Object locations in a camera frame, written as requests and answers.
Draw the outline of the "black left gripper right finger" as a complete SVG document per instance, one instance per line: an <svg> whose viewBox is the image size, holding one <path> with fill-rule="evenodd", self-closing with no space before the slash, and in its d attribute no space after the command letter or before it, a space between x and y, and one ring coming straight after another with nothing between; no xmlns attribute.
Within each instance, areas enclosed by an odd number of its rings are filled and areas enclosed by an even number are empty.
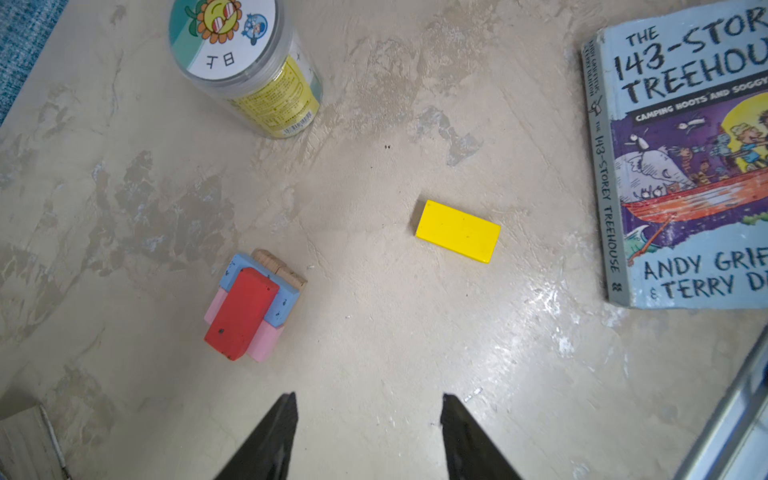
<svg viewBox="0 0 768 480"><path fill-rule="evenodd" d="M443 395L440 424L450 480L522 479L457 396Z"/></svg>

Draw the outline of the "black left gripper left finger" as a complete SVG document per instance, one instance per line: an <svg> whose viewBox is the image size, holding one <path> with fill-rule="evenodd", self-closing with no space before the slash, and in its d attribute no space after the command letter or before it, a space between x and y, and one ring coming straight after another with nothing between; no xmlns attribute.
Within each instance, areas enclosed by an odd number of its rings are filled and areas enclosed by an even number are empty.
<svg viewBox="0 0 768 480"><path fill-rule="evenodd" d="M296 393L280 395L215 479L285 480L298 420Z"/></svg>

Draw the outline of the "pink wood block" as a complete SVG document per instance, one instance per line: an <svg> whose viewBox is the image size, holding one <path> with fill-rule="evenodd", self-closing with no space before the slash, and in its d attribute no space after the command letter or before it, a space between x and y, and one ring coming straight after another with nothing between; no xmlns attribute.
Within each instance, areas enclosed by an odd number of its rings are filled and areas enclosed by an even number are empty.
<svg viewBox="0 0 768 480"><path fill-rule="evenodd" d="M228 292L226 290L221 287L218 288L216 295L204 315L206 323L209 325L213 323L225 302L227 295ZM252 339L246 354L256 362L266 361L276 348L284 330L285 326L273 327L268 322L263 321Z"/></svg>

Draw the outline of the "red wood block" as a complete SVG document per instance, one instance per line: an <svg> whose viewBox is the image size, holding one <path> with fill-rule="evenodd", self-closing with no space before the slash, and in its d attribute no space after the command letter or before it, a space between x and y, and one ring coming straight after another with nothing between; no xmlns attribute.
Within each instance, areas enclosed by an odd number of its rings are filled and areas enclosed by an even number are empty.
<svg viewBox="0 0 768 480"><path fill-rule="evenodd" d="M279 286L254 268L241 270L217 312L205 342L230 361L250 346Z"/></svg>

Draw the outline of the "light blue wood block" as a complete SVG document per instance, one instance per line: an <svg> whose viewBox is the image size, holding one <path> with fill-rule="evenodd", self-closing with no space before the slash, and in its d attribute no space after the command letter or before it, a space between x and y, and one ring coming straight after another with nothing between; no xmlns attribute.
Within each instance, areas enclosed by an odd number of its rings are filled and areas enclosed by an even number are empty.
<svg viewBox="0 0 768 480"><path fill-rule="evenodd" d="M219 282L219 287L229 293L240 272L247 268L258 271L278 286L278 292L264 316L264 321L274 328L281 328L299 299L299 290L270 270L263 262L242 253L232 258Z"/></svg>

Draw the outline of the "natural wood block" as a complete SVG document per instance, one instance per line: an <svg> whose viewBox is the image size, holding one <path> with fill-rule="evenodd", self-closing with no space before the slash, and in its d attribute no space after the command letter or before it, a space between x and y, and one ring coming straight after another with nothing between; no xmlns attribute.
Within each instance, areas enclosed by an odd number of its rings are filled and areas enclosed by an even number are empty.
<svg viewBox="0 0 768 480"><path fill-rule="evenodd" d="M287 264L265 249L256 249L252 257L265 268L277 273L281 268L287 269Z"/></svg>
<svg viewBox="0 0 768 480"><path fill-rule="evenodd" d="M277 269L276 274L299 291L302 291L307 284L307 280L286 266Z"/></svg>

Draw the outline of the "yellow rectangular wood block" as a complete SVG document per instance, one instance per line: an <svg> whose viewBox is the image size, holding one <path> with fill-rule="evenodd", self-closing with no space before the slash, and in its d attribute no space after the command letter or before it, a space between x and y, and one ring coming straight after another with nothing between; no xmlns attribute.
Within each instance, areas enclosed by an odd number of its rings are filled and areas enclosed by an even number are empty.
<svg viewBox="0 0 768 480"><path fill-rule="evenodd" d="M501 226L438 202L427 200L415 236L421 240L488 264Z"/></svg>

